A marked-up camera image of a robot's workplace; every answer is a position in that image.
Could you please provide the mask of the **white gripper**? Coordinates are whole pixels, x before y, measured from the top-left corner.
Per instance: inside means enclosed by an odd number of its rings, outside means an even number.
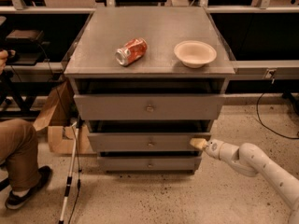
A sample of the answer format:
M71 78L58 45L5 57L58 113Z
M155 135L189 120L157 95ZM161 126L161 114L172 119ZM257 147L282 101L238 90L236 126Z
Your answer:
M224 142L218 139L207 141L204 138L192 138L190 144L200 150L205 150L206 154L216 160L221 158L221 148Z

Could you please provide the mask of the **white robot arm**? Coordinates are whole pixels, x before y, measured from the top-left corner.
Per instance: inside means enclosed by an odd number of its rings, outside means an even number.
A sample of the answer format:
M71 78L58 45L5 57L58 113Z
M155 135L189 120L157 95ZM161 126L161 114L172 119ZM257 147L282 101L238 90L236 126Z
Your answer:
M290 209L288 224L299 224L299 180L272 161L259 147L232 145L217 139L192 138L190 144L216 160L224 161L238 173L263 176Z

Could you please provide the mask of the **person hand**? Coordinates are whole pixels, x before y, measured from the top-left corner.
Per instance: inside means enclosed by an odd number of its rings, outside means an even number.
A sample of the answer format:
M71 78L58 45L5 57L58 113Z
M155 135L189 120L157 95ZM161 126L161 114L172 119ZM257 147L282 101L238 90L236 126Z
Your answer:
M6 62L7 62L8 52L6 50L0 51L0 75L3 73Z

